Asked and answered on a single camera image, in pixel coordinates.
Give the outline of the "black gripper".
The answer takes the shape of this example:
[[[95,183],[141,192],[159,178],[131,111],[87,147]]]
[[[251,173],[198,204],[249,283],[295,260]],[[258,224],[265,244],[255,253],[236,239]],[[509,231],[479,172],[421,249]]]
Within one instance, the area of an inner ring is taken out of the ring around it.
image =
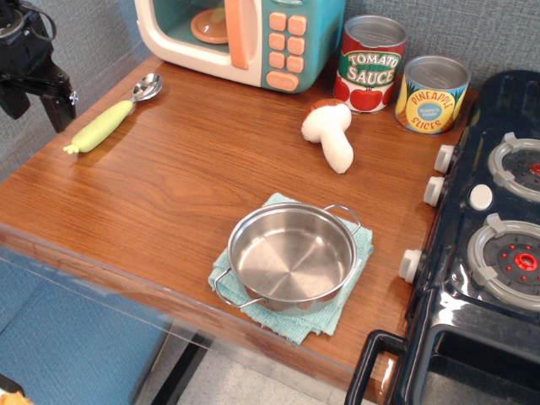
[[[34,95],[44,96],[40,101],[54,130],[63,132],[76,118],[78,95],[68,74],[52,61],[53,51],[50,41],[35,37],[24,37],[10,44],[2,41],[1,77]],[[1,108],[14,120],[30,108],[30,100],[21,89],[1,84]]]

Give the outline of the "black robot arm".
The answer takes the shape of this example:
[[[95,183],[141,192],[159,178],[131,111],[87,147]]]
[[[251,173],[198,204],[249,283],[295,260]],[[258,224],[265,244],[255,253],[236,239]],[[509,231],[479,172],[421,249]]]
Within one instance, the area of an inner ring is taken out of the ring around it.
[[[76,117],[78,95],[52,60],[54,20],[27,1],[1,2],[1,109],[18,120],[40,98],[56,132]]]

